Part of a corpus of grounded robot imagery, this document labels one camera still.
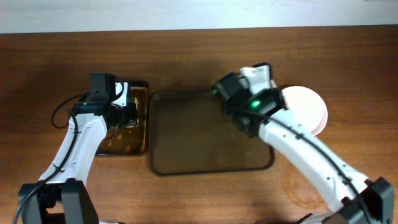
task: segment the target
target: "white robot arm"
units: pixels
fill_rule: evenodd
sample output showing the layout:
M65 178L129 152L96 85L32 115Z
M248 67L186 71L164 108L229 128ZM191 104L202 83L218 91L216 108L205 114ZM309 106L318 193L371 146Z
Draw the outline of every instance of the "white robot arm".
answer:
M392 186L383 178L371 182L297 123L272 80L271 65L244 67L214 88L226 116L250 138L259 137L282 153L327 203L330 214L302 223L392 223Z
M91 74L90 92L70 111L67 135L55 159L37 184L22 186L14 223L22 212L25 224L110 224L98 220L85 185L96 150L107 132L137 123L136 105L127 101L129 89L128 82L116 83L114 75ZM64 213L48 214L46 208L56 203L63 204Z

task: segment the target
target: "wooden table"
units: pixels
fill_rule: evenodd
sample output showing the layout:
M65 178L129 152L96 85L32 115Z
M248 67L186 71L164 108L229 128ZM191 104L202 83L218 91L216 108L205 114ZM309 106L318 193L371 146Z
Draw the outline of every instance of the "wooden table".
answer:
M21 185L37 181L65 136L51 127L53 109L86 91L90 73L144 79L153 94L203 88L262 61L279 85L325 99L320 139L398 186L398 26L0 35L0 223L11 222ZM96 157L87 188L104 221L279 223L326 211L278 153L267 171L175 177L153 174L146 156Z

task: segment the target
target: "green led light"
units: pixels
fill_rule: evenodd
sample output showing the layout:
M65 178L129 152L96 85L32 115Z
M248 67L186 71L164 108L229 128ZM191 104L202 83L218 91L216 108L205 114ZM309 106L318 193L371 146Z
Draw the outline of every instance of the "green led light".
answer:
M259 105L260 105L260 101L259 101L259 100L253 101L253 102L251 103L251 107L253 107L253 108L258 107Z

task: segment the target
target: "white plate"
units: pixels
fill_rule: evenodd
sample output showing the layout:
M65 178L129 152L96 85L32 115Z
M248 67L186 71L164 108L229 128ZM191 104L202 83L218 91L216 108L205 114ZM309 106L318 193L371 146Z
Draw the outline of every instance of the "white plate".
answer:
M295 122L301 123L314 135L325 128L328 109L317 93L303 86L291 86L283 89L282 94L294 113Z

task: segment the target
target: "baking tray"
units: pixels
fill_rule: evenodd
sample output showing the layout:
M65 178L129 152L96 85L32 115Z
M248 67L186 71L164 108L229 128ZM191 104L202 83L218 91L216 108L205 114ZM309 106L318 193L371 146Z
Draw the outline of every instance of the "baking tray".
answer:
M149 160L158 175L264 170L274 151L239 131L208 91L158 93L149 102Z

